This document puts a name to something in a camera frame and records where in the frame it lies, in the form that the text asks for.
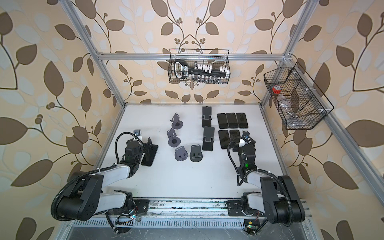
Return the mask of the green phone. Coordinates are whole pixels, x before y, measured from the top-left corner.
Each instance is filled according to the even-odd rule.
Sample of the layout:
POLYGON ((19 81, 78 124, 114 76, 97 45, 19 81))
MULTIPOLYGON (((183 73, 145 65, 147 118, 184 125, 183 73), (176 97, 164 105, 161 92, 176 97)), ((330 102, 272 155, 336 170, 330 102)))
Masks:
POLYGON ((230 129, 239 128, 237 116, 235 113, 226 113, 227 121, 230 129))

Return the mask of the black phone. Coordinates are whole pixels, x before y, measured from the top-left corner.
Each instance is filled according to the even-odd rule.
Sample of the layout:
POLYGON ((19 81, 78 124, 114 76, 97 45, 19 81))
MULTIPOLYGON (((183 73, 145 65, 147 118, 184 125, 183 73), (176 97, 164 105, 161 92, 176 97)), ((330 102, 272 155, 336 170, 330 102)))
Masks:
POLYGON ((217 114, 217 119, 218 119, 219 129, 228 129, 229 128, 229 123, 227 120, 226 113, 217 114))

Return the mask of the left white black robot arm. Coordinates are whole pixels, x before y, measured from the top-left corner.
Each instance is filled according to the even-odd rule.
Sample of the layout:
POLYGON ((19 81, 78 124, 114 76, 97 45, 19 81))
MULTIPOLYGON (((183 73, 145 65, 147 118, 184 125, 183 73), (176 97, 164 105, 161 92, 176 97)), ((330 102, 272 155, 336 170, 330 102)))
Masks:
POLYGON ((118 210, 124 216, 134 218, 138 207, 133 194, 123 190, 104 193, 103 188, 134 176, 140 166, 153 164, 158 146, 151 139, 143 142, 136 133, 128 133, 123 156, 115 154, 117 162, 110 167, 89 172, 76 172, 59 190, 51 205, 51 215, 58 221, 87 221, 94 215, 108 215, 118 210))

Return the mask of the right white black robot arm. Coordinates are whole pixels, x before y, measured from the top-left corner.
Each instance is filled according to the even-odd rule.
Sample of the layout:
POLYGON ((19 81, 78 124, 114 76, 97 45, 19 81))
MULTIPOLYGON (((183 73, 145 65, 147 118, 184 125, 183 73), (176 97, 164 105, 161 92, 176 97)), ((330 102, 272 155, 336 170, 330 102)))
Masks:
POLYGON ((276 176, 258 168, 254 162, 256 148, 250 137, 235 137, 227 148, 228 157, 235 168, 237 186, 247 183, 258 187, 258 192, 246 192, 241 197, 241 213, 253 217, 263 213, 271 224, 290 227, 303 222, 306 213, 289 176, 276 176))

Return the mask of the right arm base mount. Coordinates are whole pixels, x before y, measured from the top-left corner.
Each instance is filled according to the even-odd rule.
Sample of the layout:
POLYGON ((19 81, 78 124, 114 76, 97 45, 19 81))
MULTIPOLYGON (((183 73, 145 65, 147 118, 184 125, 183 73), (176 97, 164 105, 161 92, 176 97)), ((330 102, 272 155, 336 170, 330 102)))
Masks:
POLYGON ((248 208, 241 200, 228 200, 225 204, 230 217, 265 217, 265 213, 248 208))

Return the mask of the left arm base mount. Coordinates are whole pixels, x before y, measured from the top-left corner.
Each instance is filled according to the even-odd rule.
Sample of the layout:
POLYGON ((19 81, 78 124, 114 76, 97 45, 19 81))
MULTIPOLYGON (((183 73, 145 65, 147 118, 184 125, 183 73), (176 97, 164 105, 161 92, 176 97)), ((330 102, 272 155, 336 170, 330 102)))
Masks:
POLYGON ((115 216, 132 216, 132 215, 144 215, 149 210, 150 200, 148 199, 133 199, 128 200, 123 207, 113 209, 112 213, 115 216))

